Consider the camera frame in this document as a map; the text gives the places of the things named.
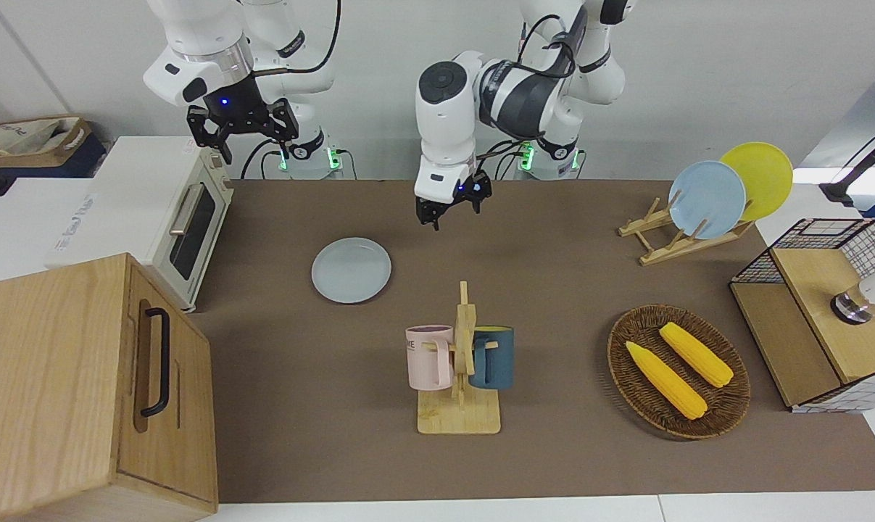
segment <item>yellow corn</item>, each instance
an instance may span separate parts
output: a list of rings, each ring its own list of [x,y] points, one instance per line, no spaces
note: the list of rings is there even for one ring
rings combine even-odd
[[[627,341],[626,346],[630,357],[633,357],[634,363],[643,371],[647,380],[663,394],[663,397],[669,399],[669,402],[685,415],[686,419],[694,421],[705,415],[708,404],[702,396],[693,390],[689,383],[683,381],[678,373],[666,366],[659,356],[631,341]]]
[[[716,389],[725,386],[733,378],[733,370],[730,370],[730,367],[711,351],[711,348],[706,347],[678,324],[672,321],[666,323],[660,328],[660,337],[663,337],[663,341],[669,343],[679,357],[689,363],[693,370],[698,371]]]

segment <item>mug handle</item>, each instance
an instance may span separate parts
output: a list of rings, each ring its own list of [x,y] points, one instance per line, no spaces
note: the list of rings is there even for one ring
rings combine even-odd
[[[437,386],[446,389],[453,384],[450,377],[444,377],[452,372],[450,371],[450,344],[444,339],[434,339],[432,342],[437,344]]]
[[[481,386],[488,386],[489,384],[489,367],[488,367],[488,357],[486,357],[486,340],[485,339],[475,339],[473,341],[473,357],[475,359],[474,363],[477,368],[483,369],[481,373],[483,375],[479,378],[479,371],[476,371],[476,383]]]

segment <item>plate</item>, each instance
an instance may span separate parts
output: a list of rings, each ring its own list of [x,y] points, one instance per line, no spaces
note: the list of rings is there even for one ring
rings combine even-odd
[[[792,193],[792,161],[777,146],[761,141],[751,141],[735,146],[721,162],[737,172],[746,188],[749,202],[744,221],[765,218],[779,210]]]
[[[725,387],[711,386],[663,341],[659,330],[670,320],[705,343],[733,370],[733,378]],[[635,341],[652,351],[689,383],[708,403],[705,416],[689,420],[679,413],[643,376],[625,341]],[[683,439],[711,439],[725,434],[741,422],[750,406],[750,378],[733,344],[711,323],[683,308],[647,304],[619,318],[608,337],[608,367],[614,384],[634,412],[660,430]]]
[[[669,201],[682,191],[669,208],[672,222],[686,235],[713,240],[734,228],[746,205],[746,189],[737,172],[722,162],[697,162],[683,170],[672,188]],[[705,227],[695,234],[699,224]]]
[[[360,303],[374,297],[391,275],[391,259],[378,242],[344,238],[324,247],[312,263],[312,283],[335,303]]]

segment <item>black handle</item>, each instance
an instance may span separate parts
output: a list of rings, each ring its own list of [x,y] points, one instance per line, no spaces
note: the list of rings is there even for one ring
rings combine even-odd
[[[159,316],[159,399],[141,410],[142,417],[152,417],[170,402],[170,314],[163,308],[148,308],[144,313],[150,318]]]

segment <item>oven door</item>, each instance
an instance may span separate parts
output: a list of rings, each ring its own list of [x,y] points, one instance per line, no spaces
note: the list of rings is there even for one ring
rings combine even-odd
[[[195,304],[202,273],[215,247],[219,228],[228,210],[214,179],[204,165],[186,188],[179,210],[158,252],[159,274],[179,293],[182,305]]]

